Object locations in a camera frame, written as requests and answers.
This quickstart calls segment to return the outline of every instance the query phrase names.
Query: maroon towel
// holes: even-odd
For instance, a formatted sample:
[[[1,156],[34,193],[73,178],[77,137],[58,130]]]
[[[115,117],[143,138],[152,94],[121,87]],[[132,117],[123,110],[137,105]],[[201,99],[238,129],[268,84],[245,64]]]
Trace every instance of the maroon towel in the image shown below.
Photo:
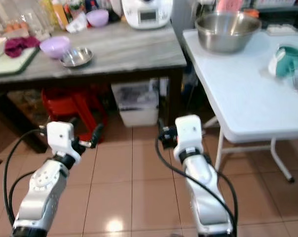
[[[33,36],[27,38],[13,38],[5,43],[5,54],[11,58],[16,58],[22,54],[24,48],[38,47],[40,41]]]

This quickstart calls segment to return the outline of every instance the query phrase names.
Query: red stool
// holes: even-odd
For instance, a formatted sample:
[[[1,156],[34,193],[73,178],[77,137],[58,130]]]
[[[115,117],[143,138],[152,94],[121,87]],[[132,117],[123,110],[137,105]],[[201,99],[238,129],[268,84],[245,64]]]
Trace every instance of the red stool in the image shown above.
[[[97,126],[90,108],[97,109],[102,115],[104,126],[107,125],[107,114],[98,98],[89,89],[43,89],[41,97],[52,121],[57,121],[59,116],[79,115],[89,131],[80,134],[80,140],[90,140]]]

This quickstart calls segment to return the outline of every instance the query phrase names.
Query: purple bowl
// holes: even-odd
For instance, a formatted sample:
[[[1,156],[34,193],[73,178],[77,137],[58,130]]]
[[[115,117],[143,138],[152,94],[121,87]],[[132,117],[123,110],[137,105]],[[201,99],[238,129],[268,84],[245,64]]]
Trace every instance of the purple bowl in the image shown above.
[[[70,49],[70,40],[65,36],[51,37],[41,42],[39,47],[49,57],[60,59]]]
[[[105,26],[109,21],[107,10],[94,10],[86,14],[86,19],[93,27]]]

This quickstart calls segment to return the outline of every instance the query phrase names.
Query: trash bin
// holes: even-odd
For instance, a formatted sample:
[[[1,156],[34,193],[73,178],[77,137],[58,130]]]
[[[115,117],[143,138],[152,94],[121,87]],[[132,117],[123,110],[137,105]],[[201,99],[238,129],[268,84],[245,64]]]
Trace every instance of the trash bin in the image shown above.
[[[157,80],[112,84],[119,114],[126,127],[155,125],[159,114]]]

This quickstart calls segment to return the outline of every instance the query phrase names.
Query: floor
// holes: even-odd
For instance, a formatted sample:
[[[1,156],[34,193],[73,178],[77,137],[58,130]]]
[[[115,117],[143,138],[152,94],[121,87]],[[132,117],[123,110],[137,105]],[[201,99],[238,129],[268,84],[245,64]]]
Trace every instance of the floor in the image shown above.
[[[88,150],[71,170],[59,202],[50,237],[196,237],[184,178],[158,160],[153,148],[157,127],[126,128],[110,117],[105,141]],[[205,151],[214,161],[219,131],[207,130]],[[16,137],[0,122],[0,159],[5,160]],[[226,156],[222,171],[232,181],[239,201],[239,237],[298,237],[298,140],[277,143],[281,159],[294,175],[289,184],[269,152]],[[176,167],[172,151],[164,157]],[[38,168],[50,156],[22,144],[9,166],[8,182]],[[3,208],[0,165],[0,237],[10,234]],[[219,182],[231,205],[227,186]],[[13,197],[14,212],[28,188],[27,179]]]

